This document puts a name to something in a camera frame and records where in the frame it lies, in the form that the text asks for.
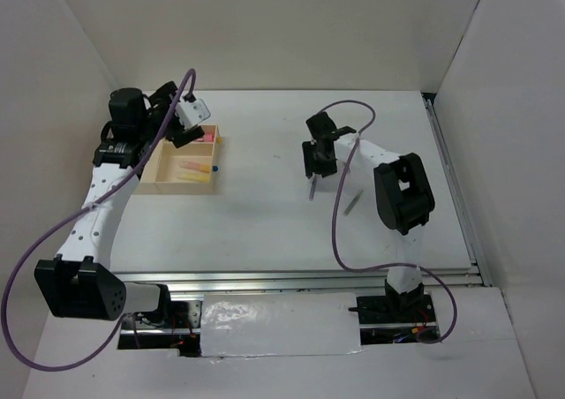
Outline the grey green pen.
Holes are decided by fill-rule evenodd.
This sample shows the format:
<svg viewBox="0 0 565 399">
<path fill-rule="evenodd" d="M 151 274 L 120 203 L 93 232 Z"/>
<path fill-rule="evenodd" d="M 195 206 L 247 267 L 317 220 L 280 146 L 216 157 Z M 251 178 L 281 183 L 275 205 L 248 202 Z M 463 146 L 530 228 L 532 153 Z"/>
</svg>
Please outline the grey green pen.
<svg viewBox="0 0 565 399">
<path fill-rule="evenodd" d="M 350 214 L 350 212 L 352 211 L 352 209 L 357 205 L 357 203 L 359 202 L 360 198 L 363 195 L 363 190 L 358 191 L 349 201 L 349 203 L 347 204 L 347 207 L 343 210 L 343 215 L 347 216 Z"/>
</svg>

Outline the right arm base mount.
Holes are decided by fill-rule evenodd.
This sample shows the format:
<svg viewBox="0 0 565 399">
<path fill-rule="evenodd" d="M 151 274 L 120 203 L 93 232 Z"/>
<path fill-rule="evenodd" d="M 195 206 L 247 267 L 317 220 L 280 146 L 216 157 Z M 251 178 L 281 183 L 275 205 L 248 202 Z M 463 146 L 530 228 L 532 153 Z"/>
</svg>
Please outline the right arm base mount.
<svg viewBox="0 0 565 399">
<path fill-rule="evenodd" d="M 385 296 L 357 297 L 348 311 L 358 316 L 362 345 L 433 342 L 440 338 L 432 297 L 408 311 L 393 312 Z"/>
</svg>

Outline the pink orange highlighter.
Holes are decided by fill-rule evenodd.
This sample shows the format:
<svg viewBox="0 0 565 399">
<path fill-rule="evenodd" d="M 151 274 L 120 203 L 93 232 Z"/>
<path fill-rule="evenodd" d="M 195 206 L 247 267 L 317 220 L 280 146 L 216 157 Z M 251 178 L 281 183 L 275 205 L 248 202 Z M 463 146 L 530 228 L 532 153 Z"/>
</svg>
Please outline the pink orange highlighter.
<svg viewBox="0 0 565 399">
<path fill-rule="evenodd" d="M 204 173 L 209 173 L 213 169 L 211 165 L 199 162 L 181 162 L 179 167 L 182 169 L 190 169 Z"/>
</svg>

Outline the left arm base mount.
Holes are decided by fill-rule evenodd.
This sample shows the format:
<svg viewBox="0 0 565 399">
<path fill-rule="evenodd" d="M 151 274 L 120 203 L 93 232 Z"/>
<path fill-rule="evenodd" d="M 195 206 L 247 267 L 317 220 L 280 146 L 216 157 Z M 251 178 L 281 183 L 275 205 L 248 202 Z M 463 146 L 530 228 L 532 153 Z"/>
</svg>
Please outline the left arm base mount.
<svg viewBox="0 0 565 399">
<path fill-rule="evenodd" d="M 202 301 L 169 301 L 163 310 L 136 312 L 120 328 L 119 350 L 172 350 L 181 357 L 201 356 Z"/>
</svg>

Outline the purple pen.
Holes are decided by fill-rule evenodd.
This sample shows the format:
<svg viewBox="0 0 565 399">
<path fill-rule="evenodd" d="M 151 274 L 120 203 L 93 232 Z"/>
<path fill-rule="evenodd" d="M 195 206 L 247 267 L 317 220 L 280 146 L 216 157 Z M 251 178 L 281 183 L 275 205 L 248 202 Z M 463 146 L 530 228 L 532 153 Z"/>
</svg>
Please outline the purple pen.
<svg viewBox="0 0 565 399">
<path fill-rule="evenodd" d="M 315 195 L 315 192 L 316 192 L 316 186 L 317 186 L 317 180 L 318 180 L 317 175 L 313 175 L 311 180 L 310 180 L 310 190 L 309 190 L 309 194 L 308 194 L 308 200 L 309 201 L 313 201 L 313 199 L 314 199 L 314 195 Z"/>
</svg>

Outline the pink capped marker bottle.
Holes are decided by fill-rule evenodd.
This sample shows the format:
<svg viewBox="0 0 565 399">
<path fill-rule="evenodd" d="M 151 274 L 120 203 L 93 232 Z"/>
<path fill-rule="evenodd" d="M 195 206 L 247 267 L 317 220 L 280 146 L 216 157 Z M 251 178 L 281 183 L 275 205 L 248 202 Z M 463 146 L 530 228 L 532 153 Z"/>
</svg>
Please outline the pink capped marker bottle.
<svg viewBox="0 0 565 399">
<path fill-rule="evenodd" d="M 196 142 L 214 143 L 215 135 L 213 133 L 205 133 L 202 137 L 195 140 Z"/>
</svg>

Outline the yellow highlighter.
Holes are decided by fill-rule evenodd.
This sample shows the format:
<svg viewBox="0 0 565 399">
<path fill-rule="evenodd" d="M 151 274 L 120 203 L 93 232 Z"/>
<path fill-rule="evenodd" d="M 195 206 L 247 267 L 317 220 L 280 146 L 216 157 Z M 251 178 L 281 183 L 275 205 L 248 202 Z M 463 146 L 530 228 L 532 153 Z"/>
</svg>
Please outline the yellow highlighter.
<svg viewBox="0 0 565 399">
<path fill-rule="evenodd" d="M 208 183 L 210 176 L 207 174 L 179 173 L 176 178 L 191 183 Z"/>
</svg>

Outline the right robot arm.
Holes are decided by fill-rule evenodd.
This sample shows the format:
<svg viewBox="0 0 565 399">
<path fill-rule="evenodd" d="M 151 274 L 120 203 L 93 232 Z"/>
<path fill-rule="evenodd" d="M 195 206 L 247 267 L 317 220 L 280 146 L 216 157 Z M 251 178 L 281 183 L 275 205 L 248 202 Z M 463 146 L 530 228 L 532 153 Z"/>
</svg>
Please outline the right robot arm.
<svg viewBox="0 0 565 399">
<path fill-rule="evenodd" d="M 306 120 L 312 139 L 302 143 L 305 176 L 329 177 L 343 162 L 332 211 L 331 244 L 335 260 L 345 270 L 336 238 L 338 208 L 350 167 L 362 170 L 373 179 L 376 211 L 384 226 L 395 233 L 396 258 L 381 264 L 388 271 L 385 280 L 385 310 L 395 321 L 407 320 L 422 302 L 424 285 L 421 274 L 424 227 L 435 209 L 435 200 L 418 154 L 397 154 L 362 139 L 349 126 L 337 127 L 327 112 Z"/>
</svg>

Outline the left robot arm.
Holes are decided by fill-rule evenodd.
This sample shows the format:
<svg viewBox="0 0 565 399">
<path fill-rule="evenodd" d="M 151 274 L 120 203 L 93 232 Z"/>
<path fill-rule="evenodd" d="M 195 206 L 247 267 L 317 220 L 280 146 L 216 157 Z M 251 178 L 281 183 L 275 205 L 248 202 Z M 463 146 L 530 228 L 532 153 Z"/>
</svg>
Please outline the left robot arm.
<svg viewBox="0 0 565 399">
<path fill-rule="evenodd" d="M 87 197 L 71 233 L 51 260 L 39 260 L 34 279 L 58 318 L 116 320 L 127 288 L 109 269 L 125 207 L 157 144 L 182 147 L 203 136 L 207 105 L 179 95 L 170 81 L 151 95 L 124 87 L 109 96 L 109 121 L 94 152 Z"/>
</svg>

